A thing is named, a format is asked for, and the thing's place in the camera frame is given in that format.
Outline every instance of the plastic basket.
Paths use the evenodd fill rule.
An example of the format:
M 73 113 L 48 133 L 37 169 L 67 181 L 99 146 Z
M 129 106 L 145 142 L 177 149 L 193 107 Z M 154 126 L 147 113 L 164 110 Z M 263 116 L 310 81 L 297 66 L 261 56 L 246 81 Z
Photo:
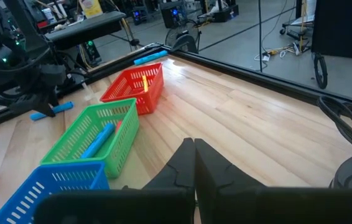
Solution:
M 122 121 L 118 132 L 110 135 L 95 156 L 80 159 L 106 124 L 112 123 L 116 126 L 118 121 Z M 104 161 L 106 175 L 117 177 L 121 173 L 138 129 L 136 99 L 88 106 L 41 160 L 41 164 Z
M 149 89 L 144 92 L 142 76 L 147 77 Z M 102 102 L 110 102 L 127 98 L 137 99 L 137 112 L 139 115 L 152 113 L 157 107 L 164 77 L 162 63 L 155 63 L 142 67 L 124 70 L 115 79 L 114 83 L 100 98 Z
M 0 209 L 0 223 L 33 223 L 37 205 L 49 195 L 87 189 L 109 189 L 104 162 L 40 166 Z

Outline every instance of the red basket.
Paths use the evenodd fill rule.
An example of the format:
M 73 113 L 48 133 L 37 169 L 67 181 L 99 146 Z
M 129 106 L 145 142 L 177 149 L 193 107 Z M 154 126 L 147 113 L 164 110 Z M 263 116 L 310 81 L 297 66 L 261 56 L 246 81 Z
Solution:
M 147 92 L 144 92 L 143 75 L 147 77 L 149 84 Z M 124 70 L 115 79 L 113 84 L 101 96 L 100 101 L 107 103 L 136 98 L 136 108 L 139 115 L 152 113 L 157 106 L 163 86 L 162 63 L 132 68 Z

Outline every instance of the blue marker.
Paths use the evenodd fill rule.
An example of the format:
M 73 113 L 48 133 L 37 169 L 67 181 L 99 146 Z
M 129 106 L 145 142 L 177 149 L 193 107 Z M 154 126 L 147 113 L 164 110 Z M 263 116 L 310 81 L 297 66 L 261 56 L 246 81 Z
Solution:
M 62 105 L 58 105 L 58 106 L 53 107 L 52 110 L 55 114 L 57 114 L 59 112 L 65 111 L 65 110 L 72 109 L 73 107 L 74 107 L 74 104 L 71 101 L 69 101 L 69 102 L 66 102 Z M 37 121 L 39 119 L 46 118 L 46 115 L 44 115 L 42 113 L 34 113 L 34 114 L 31 114 L 29 116 L 29 118 L 32 121 Z
M 82 154 L 81 159 L 93 157 L 97 151 L 101 148 L 104 142 L 107 141 L 109 136 L 114 132 L 115 126 L 111 123 L 108 123 L 103 130 L 97 135 L 95 140 L 90 144 L 88 149 Z
M 161 52 L 158 52 L 158 53 L 155 53 L 155 54 L 152 54 L 152 55 L 148 55 L 144 58 L 140 58 L 140 59 L 137 59 L 134 62 L 135 65 L 141 65 L 141 64 L 144 64 L 146 62 L 150 62 L 152 60 L 155 60 L 157 58 L 160 58 L 160 57 L 163 57 L 163 56 L 166 56 L 168 54 L 168 51 L 166 50 L 163 50 Z

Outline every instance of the wooden tabletop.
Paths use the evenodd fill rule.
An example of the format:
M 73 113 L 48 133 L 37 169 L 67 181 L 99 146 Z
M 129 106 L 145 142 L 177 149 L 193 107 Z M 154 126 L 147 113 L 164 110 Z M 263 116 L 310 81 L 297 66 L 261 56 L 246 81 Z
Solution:
M 202 138 L 263 184 L 326 187 L 352 145 L 316 106 L 176 57 L 163 62 L 164 90 L 140 128 L 112 189 L 141 188 L 183 138 Z M 119 75 L 90 85 L 97 98 Z M 0 208 L 81 110 L 95 99 L 80 90 L 61 101 L 72 110 L 33 122 L 26 113 L 0 124 Z

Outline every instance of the blue basket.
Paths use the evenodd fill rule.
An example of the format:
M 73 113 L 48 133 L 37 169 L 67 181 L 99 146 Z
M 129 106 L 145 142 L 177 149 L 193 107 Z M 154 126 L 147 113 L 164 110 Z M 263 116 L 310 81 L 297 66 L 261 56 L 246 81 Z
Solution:
M 33 223 L 35 208 L 65 190 L 108 190 L 104 162 L 42 165 L 36 168 L 0 209 L 0 223 Z

